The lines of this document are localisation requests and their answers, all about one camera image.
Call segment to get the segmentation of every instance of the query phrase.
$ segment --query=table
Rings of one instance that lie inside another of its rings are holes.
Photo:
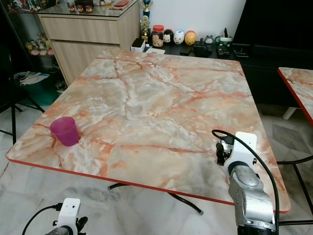
[[[278,73],[313,125],[313,70],[280,67]],[[288,120],[295,110],[289,107],[283,119]]]
[[[81,138],[49,130],[71,116]],[[103,51],[7,153],[15,163],[233,205],[212,129],[256,134],[281,212],[291,209],[275,157],[237,61]],[[272,185],[255,165],[274,202]]]

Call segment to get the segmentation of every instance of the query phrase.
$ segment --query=black cable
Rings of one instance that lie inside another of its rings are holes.
[[[58,203],[56,205],[53,205],[53,206],[48,206],[48,207],[45,207],[45,208],[42,208],[40,211],[38,211],[36,214],[33,215],[33,217],[30,218],[29,222],[26,224],[23,232],[22,232],[22,235],[25,235],[26,233],[26,229],[28,228],[29,224],[33,221],[33,219],[41,212],[43,212],[44,210],[47,210],[47,209],[55,209],[56,211],[60,211],[61,210],[61,207],[62,207],[63,203]]]
[[[216,133],[221,133],[221,134],[225,134],[227,136],[232,137],[233,139],[235,139],[236,141],[238,141],[239,143],[241,143],[244,147],[246,147],[252,154],[254,157],[256,157],[256,159],[261,163],[261,165],[263,166],[263,168],[265,169],[265,171],[267,172],[270,181],[273,185],[273,189],[274,189],[274,195],[275,195],[275,228],[276,228],[276,234],[278,235],[278,230],[279,230],[279,226],[278,226],[278,221],[279,221],[279,197],[278,197],[278,190],[277,190],[277,186],[274,180],[274,177],[271,173],[271,171],[269,170],[269,168],[267,167],[267,165],[264,163],[264,161],[259,157],[259,155],[256,154],[256,152],[254,152],[254,150],[252,148],[249,147],[249,145],[247,145],[245,142],[243,142],[241,139],[239,139],[238,137],[236,137],[235,135],[226,132],[226,131],[222,131],[222,130],[212,130],[212,134],[213,136],[219,138],[220,140],[223,140],[223,136],[219,136]]]

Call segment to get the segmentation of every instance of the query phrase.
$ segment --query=marble floor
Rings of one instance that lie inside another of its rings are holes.
[[[22,107],[16,112],[18,138],[41,115]],[[301,159],[313,154],[313,127],[301,110],[282,120],[286,107],[258,105],[258,110],[278,161]],[[11,130],[10,111],[0,114],[0,129]],[[12,146],[10,136],[0,133],[0,234],[20,235],[39,209],[62,202],[66,197],[81,199],[79,216],[87,216],[87,235],[236,235],[234,207],[187,198],[204,211],[193,209],[167,193],[137,187],[111,191],[112,183],[51,170],[8,163],[5,153]],[[305,197],[290,167],[280,167],[290,199],[291,211],[281,220],[313,219]],[[299,165],[313,199],[312,163]],[[27,234],[46,234],[53,229],[58,212],[47,210],[33,220]],[[280,227],[282,235],[311,235],[313,226]]]

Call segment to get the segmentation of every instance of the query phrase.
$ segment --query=black chair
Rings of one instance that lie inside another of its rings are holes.
[[[26,98],[35,107],[20,103],[23,99]],[[27,91],[14,85],[10,51],[6,46],[0,45],[0,113],[7,110],[8,108],[11,108],[12,133],[3,130],[0,130],[0,132],[11,135],[13,137],[13,144],[16,142],[15,109],[17,109],[19,112],[22,111],[19,107],[16,106],[16,104],[45,112],[32,98],[29,97]]]

